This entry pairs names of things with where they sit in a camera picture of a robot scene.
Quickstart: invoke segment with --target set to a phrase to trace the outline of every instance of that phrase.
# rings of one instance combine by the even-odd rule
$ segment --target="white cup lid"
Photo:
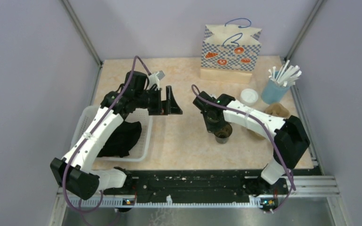
[[[252,106],[259,99],[259,94],[254,89],[244,89],[240,101],[246,106]]]

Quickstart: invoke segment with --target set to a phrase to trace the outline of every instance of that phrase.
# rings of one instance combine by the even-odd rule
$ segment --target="metal frame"
[[[95,62],[98,66],[102,66],[102,61],[100,60],[98,53],[96,52],[91,40],[89,39],[87,33],[85,32],[83,26],[81,25],[80,20],[77,17],[77,14],[74,12],[73,7],[69,3],[68,0],[60,0],[63,5],[63,8],[66,10],[66,13],[69,15],[71,22],[73,23],[74,28],[76,29],[77,33],[80,35],[82,42],[84,43],[85,47],[89,51],[89,53],[94,58]]]
[[[317,198],[327,197],[332,217],[336,226],[348,225],[345,221],[345,214],[341,206],[340,193],[333,176],[295,176],[294,183],[296,191],[292,192],[289,198]],[[62,189],[59,190],[56,196],[54,210],[50,219],[49,226],[61,226],[65,212],[66,202],[63,197]],[[77,206],[80,200],[74,194],[68,194],[70,202]],[[260,208],[261,198],[271,198],[272,195],[260,195],[258,197],[249,197],[250,202],[244,203],[173,203],[171,198],[167,198],[167,202],[161,203],[136,203],[133,206],[123,205],[122,197],[106,195],[101,204],[102,208]],[[95,207],[100,200],[100,194],[96,193],[89,200],[82,201],[81,207]]]
[[[68,13],[70,20],[72,21],[75,29],[80,35],[85,47],[89,51],[89,53],[94,58],[95,62],[99,66],[99,72],[97,75],[97,80],[95,83],[94,91],[92,97],[90,99],[90,103],[92,104],[94,101],[94,97],[96,95],[96,90],[99,83],[100,74],[102,71],[103,62],[98,56],[93,44],[91,43],[87,33],[85,32],[83,26],[81,25],[76,13],[74,12],[71,4],[68,0],[60,0],[63,4],[64,9]],[[304,26],[302,27],[300,33],[298,34],[292,48],[288,52],[288,55],[284,58],[285,60],[290,59],[302,39],[304,35],[308,31],[313,19],[317,15],[319,9],[323,5],[325,0],[318,0],[308,16]],[[310,147],[310,154],[313,160],[313,164],[315,167],[320,168],[321,172],[321,159],[316,152],[315,149],[315,140],[312,139],[311,132],[310,132],[310,125],[309,121],[306,117],[306,113],[302,106],[302,100],[299,96],[299,90],[296,87],[291,89],[292,96],[294,98],[296,109],[298,114],[302,119],[302,123],[308,133],[310,140],[312,141],[312,145]],[[344,208],[339,189],[337,187],[335,178],[333,176],[295,176],[294,182],[296,185],[296,191],[293,192],[290,198],[315,198],[315,197],[326,197],[329,203],[329,208],[331,215],[333,217],[334,223],[336,226],[346,226],[351,225],[351,221],[346,213]],[[268,196],[262,195],[258,198],[266,198]],[[73,205],[78,205],[79,198],[75,195],[69,194],[70,201]],[[258,198],[250,197],[250,202],[243,202],[243,203],[173,203],[171,199],[167,199],[167,202],[162,203],[136,203],[134,206],[124,206],[123,205],[123,198],[115,197],[112,195],[105,195],[103,199],[103,204],[101,205],[102,208],[258,208],[260,204],[258,202]],[[95,194],[90,200],[83,201],[82,207],[94,207],[96,206],[97,202],[100,199],[99,194]],[[63,219],[65,217],[67,204],[64,200],[62,189],[59,188],[58,193],[56,195],[55,204],[53,207],[53,211],[51,214],[51,219],[49,226],[61,226],[63,223]]]

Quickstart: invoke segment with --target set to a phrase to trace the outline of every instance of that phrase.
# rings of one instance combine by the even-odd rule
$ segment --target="beige countertop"
[[[94,169],[110,169],[119,166],[127,170],[230,170],[262,169],[271,160],[273,148],[269,141],[259,140],[242,126],[232,124],[233,133],[226,144],[218,144],[213,134],[206,131],[200,111],[192,104],[195,95],[191,84],[201,91],[219,96],[222,93],[239,99],[243,89],[255,89],[259,95],[268,80],[268,69],[279,68],[279,56],[260,56],[249,84],[208,81],[199,78],[200,58],[144,59],[151,72],[162,70],[166,76],[160,87],[171,85],[173,94],[183,115],[153,116],[153,129],[148,155],[140,162],[97,160]],[[99,80],[95,105],[100,104],[105,94],[116,90],[130,71],[132,59],[106,60]],[[137,62],[136,71],[145,72]],[[289,91],[280,102],[292,115],[297,116],[292,94]],[[263,111],[268,105],[260,98],[252,106]],[[312,169],[310,153],[306,151],[296,166],[297,169]]]

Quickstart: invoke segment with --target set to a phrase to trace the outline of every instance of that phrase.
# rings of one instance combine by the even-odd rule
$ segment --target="paper shopping bag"
[[[201,78],[249,83],[262,46],[258,41],[261,31],[234,24],[206,25]]]

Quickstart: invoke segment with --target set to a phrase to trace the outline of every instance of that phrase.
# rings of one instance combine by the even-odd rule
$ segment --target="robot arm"
[[[117,91],[106,94],[95,118],[75,146],[61,160],[55,158],[51,162],[50,168],[59,186],[62,186],[64,169],[69,163],[70,157],[77,150],[77,147],[82,145],[82,149],[71,162],[66,180],[66,189],[87,200],[98,190],[123,187],[127,179],[125,170],[121,168],[91,170],[92,164],[110,135],[136,108],[147,109],[149,115],[182,114],[182,110],[173,98],[171,86],[166,87],[166,100],[161,100],[162,89],[159,87],[159,81],[163,77],[164,73],[162,71],[150,76],[134,72],[123,96],[91,134],[92,128],[97,125],[114,99],[119,95]]]
[[[270,132],[288,169],[295,168],[310,144],[300,119],[295,116],[284,119],[268,115],[245,106],[234,97],[226,94],[221,94],[215,99],[203,91],[199,96],[209,102],[246,112],[248,115],[252,115],[260,120]],[[231,110],[223,110],[203,102],[198,97],[195,98],[193,104],[201,111],[209,133],[221,132],[226,126],[229,126],[230,123],[236,123],[269,139],[263,127],[257,121],[247,117],[245,114],[240,114]],[[272,185],[277,182],[284,173],[285,170],[282,167],[277,154],[274,152],[273,159],[263,169],[261,178]]]

